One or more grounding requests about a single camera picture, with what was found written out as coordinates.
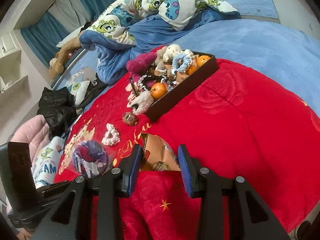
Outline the person left hand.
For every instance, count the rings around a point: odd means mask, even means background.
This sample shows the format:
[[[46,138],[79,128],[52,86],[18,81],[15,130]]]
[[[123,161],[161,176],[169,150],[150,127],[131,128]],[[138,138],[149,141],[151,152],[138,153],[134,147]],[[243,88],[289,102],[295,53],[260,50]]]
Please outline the person left hand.
[[[33,235],[32,232],[29,232],[25,229],[21,229],[19,233],[16,235],[16,237],[19,240],[31,240],[32,235]]]

